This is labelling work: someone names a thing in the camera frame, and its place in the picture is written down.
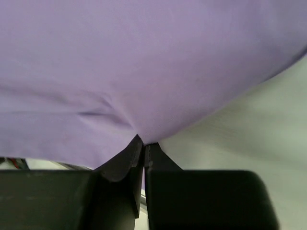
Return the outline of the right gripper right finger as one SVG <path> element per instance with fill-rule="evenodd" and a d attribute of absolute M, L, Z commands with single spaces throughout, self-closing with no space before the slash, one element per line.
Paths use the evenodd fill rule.
<path fill-rule="evenodd" d="M 277 230 L 261 178 L 246 170 L 183 170 L 155 143 L 145 147 L 152 230 Z"/>

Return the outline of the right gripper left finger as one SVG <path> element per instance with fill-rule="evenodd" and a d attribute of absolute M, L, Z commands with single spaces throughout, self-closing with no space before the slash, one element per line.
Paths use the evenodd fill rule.
<path fill-rule="evenodd" d="M 94 170 L 1 170 L 3 230 L 132 230 L 140 214 L 143 143 Z"/>

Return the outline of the purple t shirt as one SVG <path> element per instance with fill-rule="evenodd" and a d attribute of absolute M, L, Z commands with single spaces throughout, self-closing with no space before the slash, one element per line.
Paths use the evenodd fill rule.
<path fill-rule="evenodd" d="M 139 135 L 183 167 L 307 173 L 304 0 L 3 0 L 0 153 L 97 167 Z"/>

